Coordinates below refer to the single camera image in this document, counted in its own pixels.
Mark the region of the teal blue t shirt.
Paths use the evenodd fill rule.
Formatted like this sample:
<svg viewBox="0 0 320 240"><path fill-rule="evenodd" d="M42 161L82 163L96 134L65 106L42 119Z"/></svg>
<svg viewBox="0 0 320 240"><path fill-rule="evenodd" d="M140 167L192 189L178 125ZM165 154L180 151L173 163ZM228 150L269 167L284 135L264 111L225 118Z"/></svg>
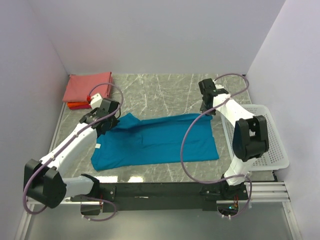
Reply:
<svg viewBox="0 0 320 240"><path fill-rule="evenodd" d="M96 140L91 164L96 171L125 166L218 160L211 116L197 113L140 120L131 113Z"/></svg>

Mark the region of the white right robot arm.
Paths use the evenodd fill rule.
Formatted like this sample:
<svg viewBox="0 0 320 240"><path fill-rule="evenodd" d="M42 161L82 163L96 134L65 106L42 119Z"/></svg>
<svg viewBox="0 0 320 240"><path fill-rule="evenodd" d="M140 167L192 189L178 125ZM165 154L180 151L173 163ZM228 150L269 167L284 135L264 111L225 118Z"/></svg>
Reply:
<svg viewBox="0 0 320 240"><path fill-rule="evenodd" d="M200 111L207 115L220 112L233 126L233 159L219 187L222 198L230 200L243 188L245 176L254 161L269 150L267 120L254 115L232 99L222 86L216 86L211 78L198 83L202 94Z"/></svg>

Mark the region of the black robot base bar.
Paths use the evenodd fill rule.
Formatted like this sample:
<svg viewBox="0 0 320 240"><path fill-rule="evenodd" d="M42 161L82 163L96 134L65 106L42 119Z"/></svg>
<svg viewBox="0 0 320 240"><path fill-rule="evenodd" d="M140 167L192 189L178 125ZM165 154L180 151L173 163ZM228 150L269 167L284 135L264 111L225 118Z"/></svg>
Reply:
<svg viewBox="0 0 320 240"><path fill-rule="evenodd" d="M98 200L114 203L118 211L193 210L216 211L218 201L245 201L249 191L244 183L227 182L136 182L101 183Z"/></svg>

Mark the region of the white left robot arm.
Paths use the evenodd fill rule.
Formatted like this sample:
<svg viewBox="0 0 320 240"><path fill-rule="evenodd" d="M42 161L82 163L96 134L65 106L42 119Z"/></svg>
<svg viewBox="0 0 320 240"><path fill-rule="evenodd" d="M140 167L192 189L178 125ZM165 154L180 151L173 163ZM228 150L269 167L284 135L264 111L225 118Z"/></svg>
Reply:
<svg viewBox="0 0 320 240"><path fill-rule="evenodd" d="M53 209L68 197L83 195L88 201L94 201L100 196L100 182L97 178L88 174L63 177L83 149L119 122L115 116L121 109L119 102L102 98L94 106L60 145L40 160L31 159L25 164L24 201L32 198Z"/></svg>

